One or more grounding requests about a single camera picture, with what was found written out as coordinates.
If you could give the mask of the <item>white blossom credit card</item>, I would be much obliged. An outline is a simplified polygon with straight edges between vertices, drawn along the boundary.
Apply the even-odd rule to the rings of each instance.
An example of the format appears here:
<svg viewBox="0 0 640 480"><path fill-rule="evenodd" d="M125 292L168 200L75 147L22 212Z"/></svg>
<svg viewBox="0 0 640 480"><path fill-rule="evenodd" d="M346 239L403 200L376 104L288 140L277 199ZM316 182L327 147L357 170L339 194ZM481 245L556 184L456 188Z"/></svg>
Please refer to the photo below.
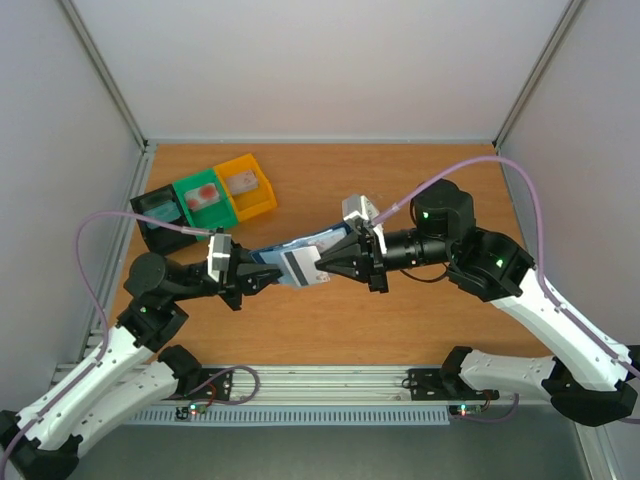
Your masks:
<svg viewBox="0 0 640 480"><path fill-rule="evenodd" d="M320 259L316 246L304 246L280 254L283 276L280 283L294 288L306 288L327 283L330 274L318 271L315 262Z"/></svg>

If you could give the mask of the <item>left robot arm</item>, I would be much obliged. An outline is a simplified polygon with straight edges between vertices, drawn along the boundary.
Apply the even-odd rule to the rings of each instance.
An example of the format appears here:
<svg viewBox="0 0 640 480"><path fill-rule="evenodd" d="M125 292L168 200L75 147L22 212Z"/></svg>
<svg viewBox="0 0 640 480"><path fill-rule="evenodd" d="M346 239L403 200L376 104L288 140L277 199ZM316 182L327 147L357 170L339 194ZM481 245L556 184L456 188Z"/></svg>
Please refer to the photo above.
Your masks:
<svg viewBox="0 0 640 480"><path fill-rule="evenodd" d="M186 322L183 300L219 297L238 311L242 300L276 282L280 269L255 262L238 244L181 265L145 253L131 265L131 301L98 346L42 397L1 413L3 466L25 479L65 479L100 439L140 409L165 399L214 392L222 369L200 362L170 340Z"/></svg>

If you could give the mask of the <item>blue card holder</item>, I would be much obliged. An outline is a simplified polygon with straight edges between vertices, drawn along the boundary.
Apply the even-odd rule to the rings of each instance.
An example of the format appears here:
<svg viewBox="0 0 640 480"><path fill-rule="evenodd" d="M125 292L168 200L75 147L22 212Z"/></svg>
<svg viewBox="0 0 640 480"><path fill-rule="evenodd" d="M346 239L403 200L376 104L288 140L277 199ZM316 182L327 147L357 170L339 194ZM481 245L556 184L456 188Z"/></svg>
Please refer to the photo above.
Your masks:
<svg viewBox="0 0 640 480"><path fill-rule="evenodd" d="M259 264L275 265L281 276L279 285L306 288L327 283L331 275L316 268L321 254L337 244L351 231L345 223L339 223L324 231L300 237L288 243L253 250L250 257Z"/></svg>

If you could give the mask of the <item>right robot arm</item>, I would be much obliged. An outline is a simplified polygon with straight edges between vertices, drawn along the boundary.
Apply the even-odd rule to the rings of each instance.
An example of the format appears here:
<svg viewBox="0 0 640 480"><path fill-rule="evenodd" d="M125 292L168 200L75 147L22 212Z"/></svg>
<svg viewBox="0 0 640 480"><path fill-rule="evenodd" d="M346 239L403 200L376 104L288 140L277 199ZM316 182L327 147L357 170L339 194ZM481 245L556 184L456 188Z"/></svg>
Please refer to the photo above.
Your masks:
<svg viewBox="0 0 640 480"><path fill-rule="evenodd" d="M630 370L639 365L638 346L620 344L595 327L540 276L540 265L511 237L477 227L473 198L455 183L436 181L411 199L410 213L412 229L383 233L353 212L349 233L321 253L316 268L385 293L388 273L443 264L451 283L514 318L550 351L525 358L456 346L438 372L409 372L413 398L511 393L547 401L586 426L633 422L638 393Z"/></svg>

